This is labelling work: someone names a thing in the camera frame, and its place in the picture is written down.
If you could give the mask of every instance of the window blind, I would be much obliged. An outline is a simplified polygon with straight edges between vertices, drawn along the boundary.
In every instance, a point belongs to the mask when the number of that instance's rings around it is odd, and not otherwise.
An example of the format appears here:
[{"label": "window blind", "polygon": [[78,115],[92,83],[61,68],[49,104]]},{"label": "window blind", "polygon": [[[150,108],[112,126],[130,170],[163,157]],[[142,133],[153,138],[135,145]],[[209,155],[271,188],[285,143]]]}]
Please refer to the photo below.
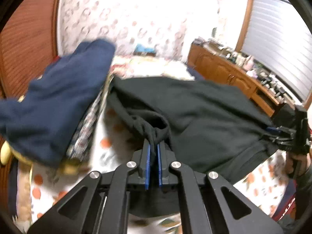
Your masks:
[{"label": "window blind", "polygon": [[242,51],[307,98],[312,87],[312,35],[288,0],[254,0]]}]

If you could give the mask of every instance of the wooden cabinet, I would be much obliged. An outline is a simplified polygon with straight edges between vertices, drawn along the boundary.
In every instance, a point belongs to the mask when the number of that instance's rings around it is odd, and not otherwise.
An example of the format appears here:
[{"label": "wooden cabinet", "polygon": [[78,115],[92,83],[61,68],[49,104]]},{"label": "wooden cabinet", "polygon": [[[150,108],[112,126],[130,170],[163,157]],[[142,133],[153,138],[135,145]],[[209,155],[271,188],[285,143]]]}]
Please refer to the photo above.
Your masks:
[{"label": "wooden cabinet", "polygon": [[238,87],[247,98],[270,117],[279,105],[274,96],[257,80],[247,76],[244,70],[200,46],[191,46],[188,65],[207,80]]},{"label": "wooden cabinet", "polygon": [[201,55],[196,64],[195,70],[200,73],[205,79],[212,80],[215,71],[215,61],[213,55]]},{"label": "wooden cabinet", "polygon": [[252,96],[257,88],[247,75],[237,72],[229,79],[228,83],[238,87],[248,98]]},{"label": "wooden cabinet", "polygon": [[231,66],[229,66],[227,62],[221,59],[215,59],[215,63],[213,66],[214,72],[211,80],[216,83],[228,83],[233,76],[233,69],[231,68]]}]

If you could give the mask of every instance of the cabinet door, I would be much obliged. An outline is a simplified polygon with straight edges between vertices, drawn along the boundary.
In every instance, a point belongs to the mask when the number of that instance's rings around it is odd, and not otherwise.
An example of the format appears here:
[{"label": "cabinet door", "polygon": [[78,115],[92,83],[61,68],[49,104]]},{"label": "cabinet door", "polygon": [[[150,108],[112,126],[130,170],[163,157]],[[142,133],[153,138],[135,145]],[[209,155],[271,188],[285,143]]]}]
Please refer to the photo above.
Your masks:
[{"label": "cabinet door", "polygon": [[202,54],[195,63],[195,70],[205,79],[211,80],[214,70],[214,57],[210,54]]},{"label": "cabinet door", "polygon": [[203,48],[197,45],[191,45],[190,52],[188,53],[188,66],[194,68],[195,63],[198,60],[200,54],[203,52]]},{"label": "cabinet door", "polygon": [[230,85],[238,87],[248,98],[251,97],[256,89],[256,85],[248,78],[248,76],[240,72],[237,72],[235,76],[230,79],[229,83]]},{"label": "cabinet door", "polygon": [[232,76],[232,68],[226,61],[220,58],[215,59],[214,73],[212,79],[216,83],[228,83]]}]

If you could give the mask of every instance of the person's hand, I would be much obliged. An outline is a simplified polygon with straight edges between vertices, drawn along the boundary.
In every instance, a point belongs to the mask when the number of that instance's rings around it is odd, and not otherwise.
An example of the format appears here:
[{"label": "person's hand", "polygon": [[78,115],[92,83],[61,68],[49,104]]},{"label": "person's hand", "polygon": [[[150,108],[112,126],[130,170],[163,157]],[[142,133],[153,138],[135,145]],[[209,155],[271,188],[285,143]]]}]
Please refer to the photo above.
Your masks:
[{"label": "person's hand", "polygon": [[296,155],[294,153],[287,152],[286,164],[285,164],[285,171],[287,174],[291,174],[294,172],[294,167],[293,167],[294,160],[300,160],[302,162],[298,176],[303,175],[311,165],[310,154]]}]

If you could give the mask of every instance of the blue object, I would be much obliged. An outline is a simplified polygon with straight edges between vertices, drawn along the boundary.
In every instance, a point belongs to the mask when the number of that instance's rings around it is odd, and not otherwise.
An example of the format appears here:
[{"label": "blue object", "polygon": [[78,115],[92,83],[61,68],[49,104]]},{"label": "blue object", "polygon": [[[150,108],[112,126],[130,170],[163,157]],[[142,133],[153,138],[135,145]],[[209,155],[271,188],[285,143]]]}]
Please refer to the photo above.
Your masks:
[{"label": "blue object", "polygon": [[159,187],[163,185],[163,171],[161,166],[161,156],[160,156],[160,146],[157,145],[157,157],[158,157],[158,181],[159,181]]},{"label": "blue object", "polygon": [[274,127],[267,127],[266,131],[273,134],[273,135],[280,135],[281,134],[281,130],[278,128],[274,128]]},{"label": "blue object", "polygon": [[149,189],[150,160],[151,160],[151,145],[149,144],[146,159],[145,190]]},{"label": "blue object", "polygon": [[191,76],[195,78],[196,81],[205,80],[205,78],[201,74],[199,74],[196,70],[188,67],[187,71],[191,74]]},{"label": "blue object", "polygon": [[147,48],[141,44],[137,44],[135,47],[135,52],[137,53],[156,53],[156,50],[154,48]]},{"label": "blue object", "polygon": [[21,155],[57,168],[106,80],[115,46],[82,42],[29,84],[23,102],[0,100],[0,134]]}]

